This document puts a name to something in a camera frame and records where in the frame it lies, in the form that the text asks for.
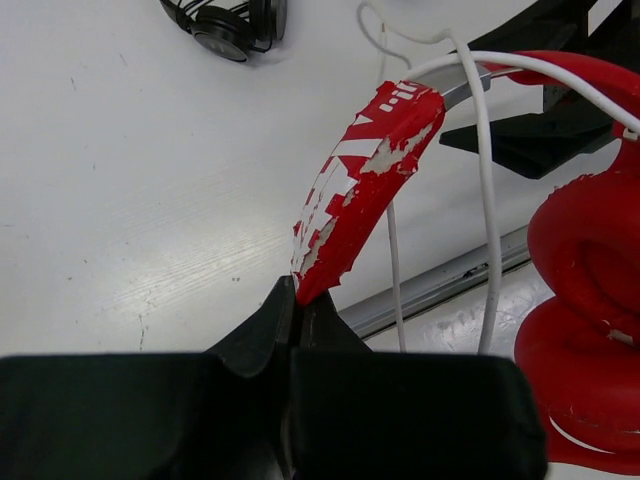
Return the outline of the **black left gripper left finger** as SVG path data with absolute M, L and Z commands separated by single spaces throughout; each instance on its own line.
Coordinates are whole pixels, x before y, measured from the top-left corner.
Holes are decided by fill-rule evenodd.
M 1 361 L 5 479 L 287 479 L 279 350 L 290 277 L 203 352 Z

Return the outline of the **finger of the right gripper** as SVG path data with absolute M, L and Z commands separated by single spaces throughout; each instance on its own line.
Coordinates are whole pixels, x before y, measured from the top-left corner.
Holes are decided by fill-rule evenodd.
M 517 52 L 551 50 L 582 53 L 588 39 L 588 13 L 595 0 L 539 0 L 473 40 L 471 50 Z
M 613 141 L 613 120 L 596 107 L 554 107 L 490 123 L 493 162 L 541 179 L 580 154 Z

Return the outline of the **red over-ear headphones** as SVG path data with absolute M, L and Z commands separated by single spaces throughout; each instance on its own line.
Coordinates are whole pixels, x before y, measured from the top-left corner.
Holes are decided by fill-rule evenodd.
M 555 190 L 528 247 L 553 297 L 524 320 L 515 358 L 532 383 L 550 458 L 622 475 L 639 471 L 639 76 L 557 51 L 450 54 L 385 82 L 317 176 L 294 228 L 296 298 L 338 285 L 443 124 L 441 90 L 423 80 L 472 64 L 513 81 L 567 86 L 609 115 L 620 149 L 597 175 Z

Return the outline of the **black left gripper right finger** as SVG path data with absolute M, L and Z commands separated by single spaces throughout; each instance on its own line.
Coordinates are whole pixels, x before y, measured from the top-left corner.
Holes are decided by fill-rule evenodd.
M 507 358 L 375 352 L 329 295 L 305 307 L 290 360 L 299 479 L 542 479 L 546 436 Z

